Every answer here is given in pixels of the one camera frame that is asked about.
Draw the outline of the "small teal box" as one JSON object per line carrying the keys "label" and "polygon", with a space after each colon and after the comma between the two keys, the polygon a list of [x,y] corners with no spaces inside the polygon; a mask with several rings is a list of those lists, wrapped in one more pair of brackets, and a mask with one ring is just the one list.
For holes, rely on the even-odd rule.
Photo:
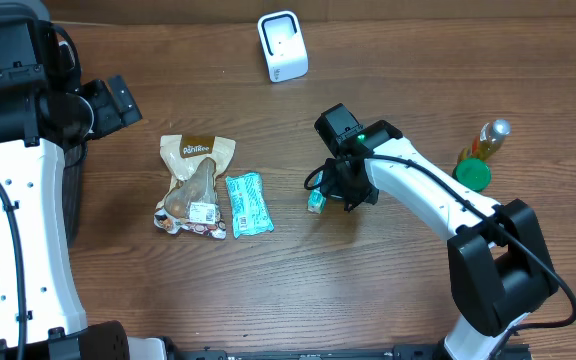
{"label": "small teal box", "polygon": [[322,177],[323,172],[320,171],[315,177],[315,184],[317,185],[317,188],[310,191],[307,202],[307,210],[315,214],[321,214],[326,203],[326,197],[321,193],[320,183],[322,181]]}

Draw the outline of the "teal snack packet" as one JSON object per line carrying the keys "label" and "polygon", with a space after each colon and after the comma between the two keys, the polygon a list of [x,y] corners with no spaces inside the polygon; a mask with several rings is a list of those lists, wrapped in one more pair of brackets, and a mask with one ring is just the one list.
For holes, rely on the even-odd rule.
{"label": "teal snack packet", "polygon": [[263,182],[259,173],[250,172],[237,177],[227,177],[226,186],[232,208],[235,238],[274,230],[263,197]]}

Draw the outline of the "green lid jar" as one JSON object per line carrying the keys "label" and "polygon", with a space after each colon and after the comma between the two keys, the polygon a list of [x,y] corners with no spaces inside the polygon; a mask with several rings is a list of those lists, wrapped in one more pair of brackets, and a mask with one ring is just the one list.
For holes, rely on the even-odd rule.
{"label": "green lid jar", "polygon": [[492,180],[489,166],[477,158],[468,158],[457,164],[452,177],[470,190],[481,192]]}

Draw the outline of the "beige Pantree snack pouch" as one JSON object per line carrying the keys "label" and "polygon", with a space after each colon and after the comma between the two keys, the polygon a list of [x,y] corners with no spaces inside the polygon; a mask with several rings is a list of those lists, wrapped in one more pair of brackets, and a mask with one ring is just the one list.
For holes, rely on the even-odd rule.
{"label": "beige Pantree snack pouch", "polygon": [[219,136],[162,136],[160,156],[171,182],[156,206],[154,225],[171,235],[185,231],[225,239],[216,180],[229,166],[235,149],[234,140]]}

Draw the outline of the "yellow oil bottle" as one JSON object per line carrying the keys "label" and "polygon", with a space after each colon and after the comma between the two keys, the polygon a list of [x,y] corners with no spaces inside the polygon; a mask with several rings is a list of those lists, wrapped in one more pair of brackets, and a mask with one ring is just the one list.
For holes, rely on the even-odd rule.
{"label": "yellow oil bottle", "polygon": [[470,158],[487,161],[501,148],[511,131],[511,125],[505,119],[497,119],[486,123],[472,143],[460,152],[457,163]]}

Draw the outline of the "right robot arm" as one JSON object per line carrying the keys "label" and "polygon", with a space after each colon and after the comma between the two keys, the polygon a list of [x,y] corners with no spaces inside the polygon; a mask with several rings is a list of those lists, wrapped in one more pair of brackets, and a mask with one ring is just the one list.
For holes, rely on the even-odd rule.
{"label": "right robot arm", "polygon": [[502,205],[426,160],[384,120],[365,127],[343,105],[314,124],[331,158],[316,187],[346,211],[385,192],[445,242],[452,297],[460,317],[436,354],[494,359],[509,336],[560,285],[535,212],[516,199]]}

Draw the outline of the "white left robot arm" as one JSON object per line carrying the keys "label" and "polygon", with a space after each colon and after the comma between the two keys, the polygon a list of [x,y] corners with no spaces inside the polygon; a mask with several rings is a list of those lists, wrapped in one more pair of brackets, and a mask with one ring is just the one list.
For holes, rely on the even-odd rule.
{"label": "white left robot arm", "polygon": [[0,359],[163,359],[165,342],[88,322],[63,212],[68,150],[136,123],[119,76],[83,82],[60,26],[0,9]]}

